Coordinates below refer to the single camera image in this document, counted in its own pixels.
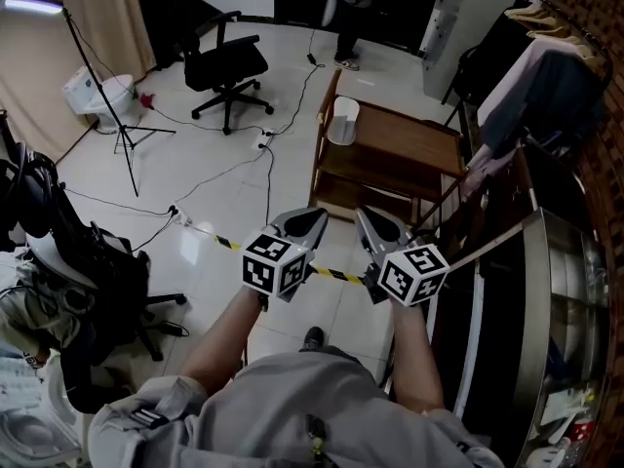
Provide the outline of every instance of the toilet tank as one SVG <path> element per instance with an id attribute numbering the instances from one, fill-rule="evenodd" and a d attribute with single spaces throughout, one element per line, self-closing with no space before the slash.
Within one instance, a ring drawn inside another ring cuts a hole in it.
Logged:
<path id="1" fill-rule="evenodd" d="M 98 91 L 87 66 L 82 66 L 62 88 L 67 103 L 76 114 L 84 114 L 84 108 Z"/>

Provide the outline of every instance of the white floor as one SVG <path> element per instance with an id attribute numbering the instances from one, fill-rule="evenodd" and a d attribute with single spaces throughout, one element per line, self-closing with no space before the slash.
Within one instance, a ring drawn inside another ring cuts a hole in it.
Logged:
<path id="1" fill-rule="evenodd" d="M 267 116 L 259 106 L 235 104 L 232 128 L 260 125 L 279 129 L 293 116 L 303 81 L 311 65 L 306 59 L 309 29 L 256 23 L 228 24 L 226 39 L 258 34 L 258 48 L 269 64 L 259 80 L 256 94 L 275 107 Z M 202 39 L 202 49 L 215 45 L 215 31 Z M 332 55 L 335 35 L 317 31 L 312 52 L 319 69 L 308 82 L 300 113 L 292 128 L 276 137 L 271 148 L 276 161 L 271 178 L 270 217 L 307 206 L 317 136 L 316 114 L 334 71 Z M 444 122 L 451 111 L 422 93 L 420 59 L 370 42 L 360 42 L 362 70 L 344 72 L 338 91 L 347 96 L 376 102 L 422 119 Z M 138 86 L 155 94 L 154 105 L 167 115 L 192 122 L 191 110 L 211 97 L 184 84 L 182 64 L 150 74 Z M 205 111 L 196 122 L 221 127 L 223 106 Z M 58 164 L 61 179 L 73 189 L 103 200 L 164 212 L 179 197 L 202 180 L 233 165 L 251 160 L 257 153 L 252 143 L 258 130 L 207 132 L 173 123 L 149 111 L 141 125 L 177 130 L 174 136 L 157 134 L 135 153 L 135 176 L 139 198 L 135 198 L 124 156 L 113 154 L 114 136 L 87 134 Z M 133 139 L 139 134 L 130 133 Z M 193 222 L 241 243 L 264 224 L 267 199 L 268 154 L 200 186 L 180 202 Z M 129 238 L 134 246 L 151 237 L 165 218 L 140 214 L 69 194 L 84 222 Z M 210 327 L 231 296 L 240 287 L 237 254 L 216 244 L 210 236 L 181 225 L 172 225 L 146 248 L 152 259 L 150 291 L 154 294 L 183 292 L 189 303 L 168 304 L 158 310 L 160 318 L 181 323 L 190 331 L 186 338 L 162 337 L 159 344 L 165 361 L 152 363 L 140 345 L 121 348 L 115 359 L 131 356 L 130 373 L 135 385 L 150 376 L 175 373 L 184 358 Z M 356 238 L 352 223 L 332 219 L 315 263 L 322 267 L 362 274 L 369 259 Z M 357 356 L 380 376 L 391 339 L 388 304 L 373 306 L 363 287 L 313 276 L 292 302 L 271 300 L 250 340 L 250 360 L 297 350 L 305 332 L 320 326 L 329 342 Z M 158 334 L 152 334 L 158 340 Z"/>

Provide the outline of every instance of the power outlet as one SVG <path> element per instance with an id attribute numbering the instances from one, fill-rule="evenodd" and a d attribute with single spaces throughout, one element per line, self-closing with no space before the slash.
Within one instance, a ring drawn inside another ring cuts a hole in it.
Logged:
<path id="1" fill-rule="evenodd" d="M 252 145 L 253 149 L 255 149 L 258 152 L 262 152 L 264 150 L 264 146 L 268 145 L 269 140 L 271 140 L 272 136 L 269 135 L 270 133 L 271 132 L 266 129 L 260 132 L 258 136 L 255 138 L 255 140 L 253 141 L 253 145 Z"/>
<path id="2" fill-rule="evenodd" d="M 183 226 L 193 223 L 190 216 L 188 216 L 188 214 L 182 209 L 182 207 L 178 203 L 174 201 L 173 206 L 177 210 L 177 215 L 174 216 L 174 223 L 179 223 Z"/>

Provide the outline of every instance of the white cube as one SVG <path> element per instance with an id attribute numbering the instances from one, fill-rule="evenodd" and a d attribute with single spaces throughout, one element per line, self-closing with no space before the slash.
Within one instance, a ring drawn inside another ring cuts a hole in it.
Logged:
<path id="1" fill-rule="evenodd" d="M 378 284 L 405 306 L 412 306 L 437 294 L 449 270 L 435 246 L 418 246 L 387 254 Z"/>
<path id="2" fill-rule="evenodd" d="M 243 284 L 279 296 L 304 279 L 314 252 L 282 238 L 255 231 L 241 248 Z"/>

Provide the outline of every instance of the wooden table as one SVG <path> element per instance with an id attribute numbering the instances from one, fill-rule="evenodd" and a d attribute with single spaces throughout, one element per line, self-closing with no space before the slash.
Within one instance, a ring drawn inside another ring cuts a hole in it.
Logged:
<path id="1" fill-rule="evenodd" d="M 455 177 L 457 184 L 464 176 L 460 133 L 358 100 L 355 142 L 331 143 L 327 131 L 341 72 L 334 73 L 317 117 L 310 206 L 353 219 L 356 208 L 370 205 L 418 223 L 421 199 L 441 204 L 449 195 L 442 192 L 441 175 Z"/>

